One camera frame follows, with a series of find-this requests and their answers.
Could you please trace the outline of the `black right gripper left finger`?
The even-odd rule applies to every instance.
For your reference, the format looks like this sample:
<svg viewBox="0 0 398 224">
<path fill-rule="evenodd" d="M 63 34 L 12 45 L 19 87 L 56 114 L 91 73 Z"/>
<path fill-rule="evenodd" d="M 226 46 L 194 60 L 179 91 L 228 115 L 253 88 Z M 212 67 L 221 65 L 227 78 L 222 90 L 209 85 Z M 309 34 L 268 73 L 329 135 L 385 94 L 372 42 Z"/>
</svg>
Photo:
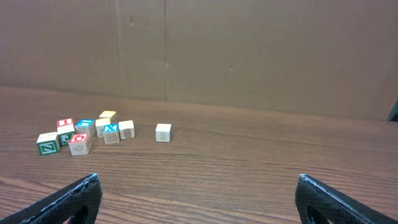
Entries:
<svg viewBox="0 0 398 224">
<path fill-rule="evenodd" d="M 1 219 L 1 223 L 94 224 L 103 192 L 97 174 L 89 174 L 38 202 Z"/>
</svg>

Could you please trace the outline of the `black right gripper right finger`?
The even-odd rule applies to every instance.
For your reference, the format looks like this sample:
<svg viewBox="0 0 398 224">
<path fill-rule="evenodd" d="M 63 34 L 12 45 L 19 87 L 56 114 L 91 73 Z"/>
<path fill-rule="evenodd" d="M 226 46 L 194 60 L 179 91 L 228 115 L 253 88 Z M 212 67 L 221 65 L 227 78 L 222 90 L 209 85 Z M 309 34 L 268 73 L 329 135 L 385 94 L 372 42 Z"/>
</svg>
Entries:
<svg viewBox="0 0 398 224">
<path fill-rule="evenodd" d="M 295 204 L 302 223 L 397 224 L 397 220 L 307 174 L 298 177 Z"/>
</svg>

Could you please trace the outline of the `wooden block red Q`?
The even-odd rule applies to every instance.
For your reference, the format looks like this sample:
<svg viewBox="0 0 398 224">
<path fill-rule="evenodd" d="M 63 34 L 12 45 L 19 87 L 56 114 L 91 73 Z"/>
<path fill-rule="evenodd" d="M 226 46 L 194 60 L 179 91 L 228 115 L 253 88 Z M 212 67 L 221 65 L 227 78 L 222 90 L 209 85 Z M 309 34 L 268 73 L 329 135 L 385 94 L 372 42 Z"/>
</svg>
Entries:
<svg viewBox="0 0 398 224">
<path fill-rule="evenodd" d="M 86 155 L 91 149 L 90 136 L 89 134 L 73 134 L 68 145 L 73 156 Z"/>
</svg>

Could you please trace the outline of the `wooden block number 3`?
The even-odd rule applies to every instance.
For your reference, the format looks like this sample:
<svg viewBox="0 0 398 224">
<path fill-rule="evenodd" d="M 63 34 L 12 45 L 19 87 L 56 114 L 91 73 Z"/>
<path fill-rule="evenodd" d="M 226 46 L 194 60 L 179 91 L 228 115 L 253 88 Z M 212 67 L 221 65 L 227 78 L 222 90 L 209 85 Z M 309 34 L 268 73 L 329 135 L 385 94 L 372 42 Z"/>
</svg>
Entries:
<svg viewBox="0 0 398 224">
<path fill-rule="evenodd" d="M 171 128 L 171 124 L 159 123 L 155 129 L 155 140 L 157 142 L 170 142 L 172 137 Z"/>
</svg>

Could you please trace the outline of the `wooden block green Z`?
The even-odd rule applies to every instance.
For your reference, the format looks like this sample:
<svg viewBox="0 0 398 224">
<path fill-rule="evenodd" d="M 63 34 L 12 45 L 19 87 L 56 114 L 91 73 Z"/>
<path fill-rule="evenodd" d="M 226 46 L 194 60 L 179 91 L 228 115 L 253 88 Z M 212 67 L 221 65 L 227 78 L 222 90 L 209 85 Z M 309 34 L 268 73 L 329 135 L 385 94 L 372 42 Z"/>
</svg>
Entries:
<svg viewBox="0 0 398 224">
<path fill-rule="evenodd" d="M 36 145 L 41 156 L 59 153 L 60 143 L 58 141 L 58 133 L 51 132 L 40 134 Z"/>
</svg>

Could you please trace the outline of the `wooden block blue X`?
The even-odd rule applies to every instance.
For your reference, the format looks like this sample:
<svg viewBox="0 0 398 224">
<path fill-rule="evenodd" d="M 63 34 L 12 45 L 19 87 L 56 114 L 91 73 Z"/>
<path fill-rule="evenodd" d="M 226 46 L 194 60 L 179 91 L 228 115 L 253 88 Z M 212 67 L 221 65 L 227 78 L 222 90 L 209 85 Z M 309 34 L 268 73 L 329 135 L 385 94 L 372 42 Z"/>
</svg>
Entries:
<svg viewBox="0 0 398 224">
<path fill-rule="evenodd" d="M 103 139 L 105 144 L 116 144 L 120 142 L 118 124 L 107 124 L 103 127 Z"/>
</svg>

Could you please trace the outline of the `wooden block blue L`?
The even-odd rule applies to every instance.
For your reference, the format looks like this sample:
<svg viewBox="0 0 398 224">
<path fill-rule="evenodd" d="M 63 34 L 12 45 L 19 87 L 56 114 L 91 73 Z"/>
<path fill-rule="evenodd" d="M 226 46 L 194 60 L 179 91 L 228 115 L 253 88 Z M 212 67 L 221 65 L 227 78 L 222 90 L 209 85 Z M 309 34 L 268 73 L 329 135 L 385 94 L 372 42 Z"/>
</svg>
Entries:
<svg viewBox="0 0 398 224">
<path fill-rule="evenodd" d="M 92 138 L 96 134 L 95 121 L 93 119 L 81 119 L 75 125 L 77 134 L 88 134 Z"/>
</svg>

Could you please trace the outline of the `wooden block green side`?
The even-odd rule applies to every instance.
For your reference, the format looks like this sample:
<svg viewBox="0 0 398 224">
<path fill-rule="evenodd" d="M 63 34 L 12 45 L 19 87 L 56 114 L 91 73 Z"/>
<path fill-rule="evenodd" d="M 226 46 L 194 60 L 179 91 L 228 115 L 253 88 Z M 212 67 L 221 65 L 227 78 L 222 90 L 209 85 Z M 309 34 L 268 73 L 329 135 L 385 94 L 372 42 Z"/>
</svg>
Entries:
<svg viewBox="0 0 398 224">
<path fill-rule="evenodd" d="M 75 127 L 72 124 L 61 126 L 57 128 L 57 133 L 60 145 L 67 146 L 71 137 L 75 134 Z"/>
</svg>

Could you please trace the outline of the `wooden block plain yellow top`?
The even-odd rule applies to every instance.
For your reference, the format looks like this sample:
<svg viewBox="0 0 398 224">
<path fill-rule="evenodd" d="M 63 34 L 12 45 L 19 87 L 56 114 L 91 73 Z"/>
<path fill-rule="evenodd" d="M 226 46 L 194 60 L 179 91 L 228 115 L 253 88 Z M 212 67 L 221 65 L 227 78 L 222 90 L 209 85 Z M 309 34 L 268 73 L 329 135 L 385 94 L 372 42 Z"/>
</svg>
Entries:
<svg viewBox="0 0 398 224">
<path fill-rule="evenodd" d="M 96 133 L 99 138 L 103 137 L 103 129 L 106 125 L 109 124 L 111 124 L 111 120 L 109 118 L 100 118 L 95 120 Z"/>
</svg>

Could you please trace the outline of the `wooden block red I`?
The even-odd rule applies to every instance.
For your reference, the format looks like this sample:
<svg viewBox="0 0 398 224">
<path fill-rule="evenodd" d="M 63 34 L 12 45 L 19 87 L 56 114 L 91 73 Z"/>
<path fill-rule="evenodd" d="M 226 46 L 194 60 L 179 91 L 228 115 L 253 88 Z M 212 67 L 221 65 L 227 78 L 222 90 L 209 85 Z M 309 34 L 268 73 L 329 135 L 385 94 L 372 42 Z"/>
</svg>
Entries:
<svg viewBox="0 0 398 224">
<path fill-rule="evenodd" d="M 63 127 L 63 126 L 68 126 L 68 125 L 74 125 L 74 120 L 73 118 L 67 118 L 67 119 L 61 119 L 57 121 L 57 127 Z"/>
</svg>

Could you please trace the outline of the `wooden block plain picture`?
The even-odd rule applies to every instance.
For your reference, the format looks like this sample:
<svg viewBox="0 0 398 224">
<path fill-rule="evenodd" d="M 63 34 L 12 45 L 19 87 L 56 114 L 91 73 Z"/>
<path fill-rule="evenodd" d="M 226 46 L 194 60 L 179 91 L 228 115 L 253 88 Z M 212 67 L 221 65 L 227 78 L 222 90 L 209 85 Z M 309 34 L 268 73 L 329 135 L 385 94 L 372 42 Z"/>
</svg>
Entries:
<svg viewBox="0 0 398 224">
<path fill-rule="evenodd" d="M 120 121 L 118 125 L 119 125 L 119 134 L 121 139 L 135 138 L 133 120 Z"/>
</svg>

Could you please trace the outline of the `wooden block yellow far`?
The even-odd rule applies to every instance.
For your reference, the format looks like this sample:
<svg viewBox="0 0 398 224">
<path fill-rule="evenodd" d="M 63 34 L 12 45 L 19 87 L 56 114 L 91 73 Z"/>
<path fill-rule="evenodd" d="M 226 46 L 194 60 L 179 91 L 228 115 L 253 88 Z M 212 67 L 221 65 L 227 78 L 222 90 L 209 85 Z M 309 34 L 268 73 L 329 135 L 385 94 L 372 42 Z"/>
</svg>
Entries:
<svg viewBox="0 0 398 224">
<path fill-rule="evenodd" d="M 118 123 L 118 116 L 117 116 L 117 112 L 115 112 L 115 111 L 103 111 L 99 115 L 99 118 L 100 119 L 109 118 L 111 123 Z"/>
</svg>

